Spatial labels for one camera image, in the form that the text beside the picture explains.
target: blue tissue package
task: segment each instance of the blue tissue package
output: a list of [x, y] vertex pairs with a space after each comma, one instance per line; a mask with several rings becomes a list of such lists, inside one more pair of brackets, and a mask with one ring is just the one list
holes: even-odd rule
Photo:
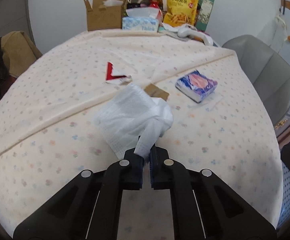
[[217, 81], [206, 78], [198, 70], [179, 78], [175, 87], [195, 102], [201, 102], [217, 87]]
[[158, 31], [159, 22], [149, 17], [124, 17], [122, 29], [131, 31]]

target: snack packaging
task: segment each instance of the snack packaging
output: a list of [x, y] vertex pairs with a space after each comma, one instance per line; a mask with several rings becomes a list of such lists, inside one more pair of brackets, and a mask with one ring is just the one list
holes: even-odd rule
[[198, 70], [179, 78], [175, 87], [195, 102], [201, 102], [217, 87], [217, 81], [206, 78]]
[[172, 27], [188, 23], [194, 25], [198, 0], [167, 0], [167, 13], [163, 22]]

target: red and white object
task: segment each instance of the red and white object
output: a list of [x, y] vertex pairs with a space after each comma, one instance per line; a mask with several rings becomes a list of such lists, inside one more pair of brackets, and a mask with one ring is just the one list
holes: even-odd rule
[[113, 85], [121, 85], [123, 83], [131, 82], [132, 76], [124, 75], [114, 69], [112, 63], [107, 62], [106, 68], [106, 83], [113, 84]]

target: white wall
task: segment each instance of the white wall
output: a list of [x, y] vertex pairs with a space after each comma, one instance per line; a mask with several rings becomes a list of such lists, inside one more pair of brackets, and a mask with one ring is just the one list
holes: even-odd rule
[[[279, 4], [280, 0], [215, 0], [206, 32], [220, 45], [242, 34], [257, 36]], [[86, 30], [83, 0], [29, 0], [29, 16], [42, 53]]]

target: french fries image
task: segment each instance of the french fries image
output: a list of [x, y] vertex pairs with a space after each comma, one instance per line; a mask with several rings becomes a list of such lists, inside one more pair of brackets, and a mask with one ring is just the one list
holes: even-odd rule
[[184, 13], [172, 15], [170, 21], [174, 24], [190, 23], [189, 17]]

